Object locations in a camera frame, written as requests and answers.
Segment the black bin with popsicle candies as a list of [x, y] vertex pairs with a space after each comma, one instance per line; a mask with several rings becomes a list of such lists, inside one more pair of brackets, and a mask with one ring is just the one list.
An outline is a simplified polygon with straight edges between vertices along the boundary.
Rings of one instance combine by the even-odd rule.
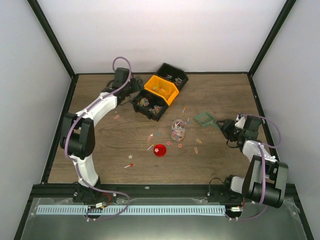
[[130, 102], [136, 113], [141, 113], [149, 120], [157, 122], [169, 107], [162, 97], [145, 89], [141, 90]]

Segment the green slotted plastic scoop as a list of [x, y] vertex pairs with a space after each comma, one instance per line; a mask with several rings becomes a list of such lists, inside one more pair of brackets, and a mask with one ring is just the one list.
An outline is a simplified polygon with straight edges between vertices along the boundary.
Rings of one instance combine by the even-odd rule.
[[213, 126], [219, 131], [221, 130], [216, 123], [216, 118], [208, 112], [201, 112], [193, 118], [201, 127]]

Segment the black bin with lollipops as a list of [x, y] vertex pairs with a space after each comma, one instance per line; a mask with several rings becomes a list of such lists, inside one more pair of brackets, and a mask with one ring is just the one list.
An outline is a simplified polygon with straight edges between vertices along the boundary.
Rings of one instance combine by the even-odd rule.
[[182, 69], [179, 69], [168, 63], [163, 63], [155, 72], [155, 74], [158, 77], [174, 83], [179, 91], [183, 89], [183, 87], [189, 80], [189, 77]]

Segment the orange bin with gummies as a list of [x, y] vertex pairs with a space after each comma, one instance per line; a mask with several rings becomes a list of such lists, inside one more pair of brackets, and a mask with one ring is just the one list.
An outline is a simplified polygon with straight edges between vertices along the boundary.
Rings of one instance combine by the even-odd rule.
[[157, 75], [152, 77], [144, 84], [144, 89], [158, 97], [161, 97], [170, 106], [179, 94], [176, 85]]

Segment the clear plastic jar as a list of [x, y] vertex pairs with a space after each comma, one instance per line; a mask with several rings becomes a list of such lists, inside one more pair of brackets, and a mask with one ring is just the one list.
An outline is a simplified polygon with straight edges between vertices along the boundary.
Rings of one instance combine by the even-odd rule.
[[176, 119], [171, 124], [171, 139], [181, 142], [185, 136], [185, 122], [182, 119]]

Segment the red round lid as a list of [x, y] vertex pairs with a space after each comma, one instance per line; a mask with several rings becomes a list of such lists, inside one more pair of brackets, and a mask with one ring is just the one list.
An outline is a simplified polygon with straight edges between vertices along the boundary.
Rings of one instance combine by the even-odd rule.
[[153, 148], [153, 153], [155, 154], [155, 156], [157, 157], [163, 157], [167, 152], [167, 148], [163, 145], [163, 144], [157, 144], [154, 146]]

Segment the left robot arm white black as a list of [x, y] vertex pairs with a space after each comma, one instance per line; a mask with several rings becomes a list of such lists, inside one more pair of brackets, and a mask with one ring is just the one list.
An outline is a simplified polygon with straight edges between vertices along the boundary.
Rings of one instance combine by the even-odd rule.
[[103, 195], [100, 178], [93, 163], [96, 145], [95, 126], [123, 100], [143, 88], [140, 76], [128, 68], [118, 67], [114, 79], [109, 81], [98, 97], [76, 113], [66, 113], [62, 121], [60, 147], [75, 167], [77, 201], [97, 202]]

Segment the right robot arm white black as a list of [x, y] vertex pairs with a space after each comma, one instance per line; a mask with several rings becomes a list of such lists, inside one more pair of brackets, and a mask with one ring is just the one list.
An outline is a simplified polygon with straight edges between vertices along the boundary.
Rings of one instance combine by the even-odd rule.
[[235, 120], [217, 120], [215, 124], [226, 138], [226, 144], [236, 143], [238, 149], [249, 160], [245, 177], [229, 175], [223, 181], [223, 198], [229, 202], [240, 195], [256, 203], [279, 208], [283, 204], [289, 167], [271, 155], [266, 148], [279, 145], [263, 143], [258, 139], [259, 128], [267, 119], [263, 116], [238, 114]]

